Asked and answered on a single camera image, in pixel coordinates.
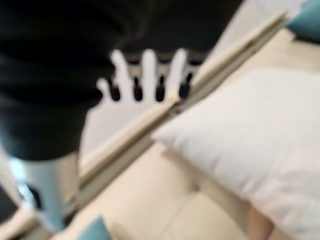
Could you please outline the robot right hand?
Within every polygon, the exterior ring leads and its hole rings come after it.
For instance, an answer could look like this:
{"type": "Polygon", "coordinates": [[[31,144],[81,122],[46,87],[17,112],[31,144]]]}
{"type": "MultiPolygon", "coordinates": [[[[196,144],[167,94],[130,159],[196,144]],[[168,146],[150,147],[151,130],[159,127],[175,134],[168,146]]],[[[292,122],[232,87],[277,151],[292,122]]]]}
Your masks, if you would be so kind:
{"type": "Polygon", "coordinates": [[[0,139],[23,204],[52,232],[78,207],[78,156],[88,111],[121,98],[111,53],[123,54],[136,101],[142,54],[156,56],[155,99],[178,49],[187,52],[179,97],[241,6],[240,0],[3,0],[0,3],[0,139]]]}

